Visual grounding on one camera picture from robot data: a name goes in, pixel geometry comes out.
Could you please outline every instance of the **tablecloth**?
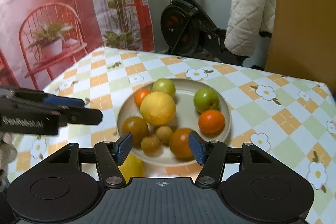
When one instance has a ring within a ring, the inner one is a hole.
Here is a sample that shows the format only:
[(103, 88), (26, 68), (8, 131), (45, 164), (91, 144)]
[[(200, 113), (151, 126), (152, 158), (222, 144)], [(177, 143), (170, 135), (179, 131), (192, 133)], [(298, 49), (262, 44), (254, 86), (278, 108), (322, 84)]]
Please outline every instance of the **tablecloth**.
[[(216, 89), (229, 103), (232, 115), (230, 145), (252, 142), (305, 177), (315, 200), (310, 224), (336, 221), (336, 105), (323, 83), (250, 68), (101, 47), (57, 77), (44, 90), (60, 96), (90, 100), (88, 107), (104, 114), (98, 126), (69, 125), (57, 137), (16, 136), (18, 156), (9, 165), (12, 181), (70, 142), (92, 147), (116, 140), (116, 117), (135, 90), (159, 78), (190, 78)], [(197, 164), (181, 168), (145, 166), (159, 176), (191, 176)], [(97, 179), (95, 165), (83, 170)]]

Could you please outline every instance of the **exercise bike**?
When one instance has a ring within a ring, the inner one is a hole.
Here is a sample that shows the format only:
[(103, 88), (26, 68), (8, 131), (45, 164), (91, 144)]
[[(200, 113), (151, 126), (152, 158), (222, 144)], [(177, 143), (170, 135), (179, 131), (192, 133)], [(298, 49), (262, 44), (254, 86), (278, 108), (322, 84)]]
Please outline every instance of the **exercise bike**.
[(246, 59), (226, 49), (226, 30), (217, 28), (196, 0), (173, 0), (162, 12), (161, 31), (168, 54), (199, 58), (197, 53), (205, 50), (223, 63), (240, 66)]

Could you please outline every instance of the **flower pattern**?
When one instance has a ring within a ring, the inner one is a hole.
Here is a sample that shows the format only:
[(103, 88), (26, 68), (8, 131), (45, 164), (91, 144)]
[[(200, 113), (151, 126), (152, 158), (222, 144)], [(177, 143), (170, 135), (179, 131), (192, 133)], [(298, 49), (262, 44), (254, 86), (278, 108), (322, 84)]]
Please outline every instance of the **flower pattern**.
[(132, 75), (128, 78), (128, 81), (130, 82), (131, 85), (134, 85), (134, 84), (142, 82), (143, 76), (141, 74)]
[(268, 152), (271, 149), (271, 144), (268, 141), (268, 136), (265, 133), (252, 134), (250, 140), (253, 144)]
[(307, 180), (314, 186), (316, 190), (325, 189), (323, 184), (327, 182), (328, 176), (323, 163), (311, 162), (308, 169), (309, 172), (307, 174)]
[(40, 155), (47, 151), (47, 143), (45, 138), (37, 139), (31, 146), (30, 154), (34, 159), (40, 158)]
[(315, 82), (315, 84), (320, 88), (323, 88), (326, 86), (325, 83), (320, 83), (320, 82)]
[(199, 81), (201, 79), (207, 78), (208, 75), (203, 69), (189, 69), (186, 72), (185, 77), (190, 78), (194, 81)]
[(114, 64), (111, 64), (109, 66), (107, 66), (107, 69), (114, 69), (114, 68), (118, 68), (121, 65), (121, 62), (115, 62)]
[(281, 105), (277, 98), (277, 94), (273, 88), (267, 85), (252, 85), (251, 88), (255, 89), (255, 93), (267, 101), (274, 101), (277, 105)]
[(97, 56), (91, 57), (91, 63), (104, 60), (104, 59), (105, 59), (105, 54), (97, 55)]
[(336, 134), (336, 126), (333, 122), (327, 122), (327, 130), (330, 134)]
[(306, 102), (310, 101), (310, 95), (308, 93), (305, 93), (304, 91), (300, 91), (298, 93), (298, 96), (301, 97), (303, 100), (305, 100)]
[(66, 90), (66, 89), (70, 88), (72, 85), (77, 84), (77, 83), (78, 83), (78, 81), (74, 81), (74, 80), (66, 81), (66, 82), (62, 83), (62, 84), (55, 90), (55, 92)]

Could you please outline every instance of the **quilted white jacket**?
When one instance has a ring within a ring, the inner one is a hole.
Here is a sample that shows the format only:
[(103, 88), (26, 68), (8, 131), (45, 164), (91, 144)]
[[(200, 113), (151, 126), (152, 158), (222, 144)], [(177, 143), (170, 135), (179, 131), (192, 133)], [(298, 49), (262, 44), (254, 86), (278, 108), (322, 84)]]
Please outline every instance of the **quilted white jacket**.
[(232, 0), (225, 46), (236, 55), (251, 56), (259, 31), (273, 32), (276, 0)]

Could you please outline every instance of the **wooden cabinet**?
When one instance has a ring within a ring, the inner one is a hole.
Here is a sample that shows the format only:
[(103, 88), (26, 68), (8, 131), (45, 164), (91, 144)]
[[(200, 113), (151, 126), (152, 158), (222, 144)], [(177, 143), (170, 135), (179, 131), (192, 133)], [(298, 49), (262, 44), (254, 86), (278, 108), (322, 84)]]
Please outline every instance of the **wooden cabinet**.
[(277, 0), (266, 71), (336, 91), (336, 0)]

